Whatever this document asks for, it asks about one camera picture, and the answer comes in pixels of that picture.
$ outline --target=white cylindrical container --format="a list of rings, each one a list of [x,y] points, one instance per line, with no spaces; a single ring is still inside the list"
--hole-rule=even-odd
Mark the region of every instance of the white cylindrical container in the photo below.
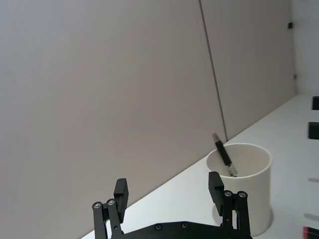
[[[225,190],[233,193],[245,191],[248,194],[248,213],[251,236],[258,236],[267,230],[270,217],[270,166],[271,154],[264,148],[247,143],[236,143],[224,146],[237,172],[237,177],[230,177],[217,149],[207,157],[208,171],[219,173]],[[222,218],[214,210],[217,223]]]

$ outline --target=black pen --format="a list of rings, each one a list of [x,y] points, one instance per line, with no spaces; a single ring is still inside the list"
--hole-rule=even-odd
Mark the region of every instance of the black pen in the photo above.
[[[228,156],[228,154],[223,146],[223,143],[220,141],[218,135],[214,132],[213,132],[213,139],[214,139],[215,145],[217,147],[217,150],[218,150],[221,158],[224,161],[224,164],[227,168],[229,175],[231,177],[237,177],[238,173],[236,171],[234,164],[231,162],[231,160],[230,160],[230,158],[229,158],[229,156]]]

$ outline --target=bolt head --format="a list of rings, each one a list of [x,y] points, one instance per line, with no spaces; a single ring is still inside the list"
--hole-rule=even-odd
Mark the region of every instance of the bolt head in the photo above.
[[[181,224],[181,228],[183,228],[183,229],[188,228],[188,223],[182,223],[182,224]]]
[[[101,204],[100,203],[96,203],[96,204],[94,204],[94,208],[99,208],[101,206]]]
[[[239,193],[239,197],[241,197],[241,198],[246,198],[246,197],[247,197],[247,194],[244,193],[244,192],[240,192],[240,193]]]
[[[163,226],[161,224],[156,224],[155,225],[155,230],[156,231],[161,231],[163,229]]]
[[[232,193],[230,191],[225,191],[224,194],[226,197],[230,197],[232,195]]]
[[[115,204],[115,201],[113,199],[108,201],[108,205],[113,205],[113,204]]]

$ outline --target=red object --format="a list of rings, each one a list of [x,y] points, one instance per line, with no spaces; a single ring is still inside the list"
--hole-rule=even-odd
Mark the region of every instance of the red object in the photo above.
[[[304,239],[308,239],[308,227],[304,227]]]

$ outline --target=white table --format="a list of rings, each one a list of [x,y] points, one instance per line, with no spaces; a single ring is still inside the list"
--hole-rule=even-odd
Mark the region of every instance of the white table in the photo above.
[[[311,96],[296,96],[228,142],[257,144],[273,155],[274,221],[258,239],[301,239],[303,226],[319,228],[319,222],[304,217],[304,213],[319,216],[319,183],[308,181],[319,178],[319,140],[307,138],[308,122],[319,121],[319,111],[311,111],[311,102]],[[128,233],[173,221],[215,225],[205,160],[127,208],[122,230]],[[83,239],[94,239],[94,231]]]

